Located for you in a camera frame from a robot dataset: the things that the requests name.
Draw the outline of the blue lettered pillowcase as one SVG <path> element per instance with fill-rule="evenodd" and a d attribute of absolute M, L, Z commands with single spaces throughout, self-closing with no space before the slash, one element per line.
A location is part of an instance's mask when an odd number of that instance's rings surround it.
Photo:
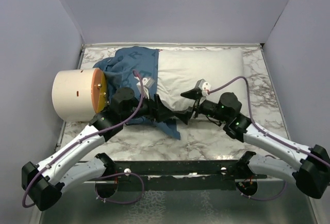
<path fill-rule="evenodd" d="M 150 89 L 150 98 L 157 94 L 159 51 L 146 47 L 133 46 L 121 48 L 113 57 L 97 62 L 94 67 L 105 74 L 109 105 L 97 114 L 90 125 L 101 132 L 105 140 L 109 140 L 123 129 L 124 125 L 155 126 L 166 135 L 179 140 L 174 118 L 164 122 L 148 119 L 144 97 L 136 87 L 139 78 L 151 77 L 155 83 Z"/>

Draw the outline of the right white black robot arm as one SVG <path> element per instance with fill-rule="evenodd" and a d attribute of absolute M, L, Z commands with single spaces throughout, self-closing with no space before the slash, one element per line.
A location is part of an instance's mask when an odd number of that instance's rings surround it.
<path fill-rule="evenodd" d="M 329 155 L 324 147 L 302 145 L 259 126 L 240 112 L 242 104 L 234 93 L 223 93 L 218 103 L 202 100 L 205 94 L 198 88 L 181 93 L 181 97 L 194 100 L 194 104 L 177 112 L 176 116 L 184 123 L 193 115 L 211 117 L 224 124 L 223 130 L 232 139 L 254 145 L 274 156 L 267 159 L 247 152 L 237 165 L 240 177 L 268 175 L 295 184 L 311 198 L 323 196 L 329 186 Z"/>

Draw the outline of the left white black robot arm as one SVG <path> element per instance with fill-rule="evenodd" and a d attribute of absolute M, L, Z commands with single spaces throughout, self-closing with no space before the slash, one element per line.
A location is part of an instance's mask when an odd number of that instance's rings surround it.
<path fill-rule="evenodd" d="M 86 154 L 119 133 L 132 118 L 146 117 L 157 123 L 174 116 L 165 107 L 159 95 L 153 99 L 135 97 L 133 89 L 120 88 L 100 113 L 84 127 L 80 134 L 62 149 L 37 164 L 27 162 L 21 170 L 22 188 L 25 191 L 22 205 L 28 208 L 26 198 L 41 211 L 52 207 L 62 193 L 75 183 L 100 177 L 108 180 L 115 172 L 114 163 L 107 156 L 96 156 L 80 166 L 76 163 Z"/>

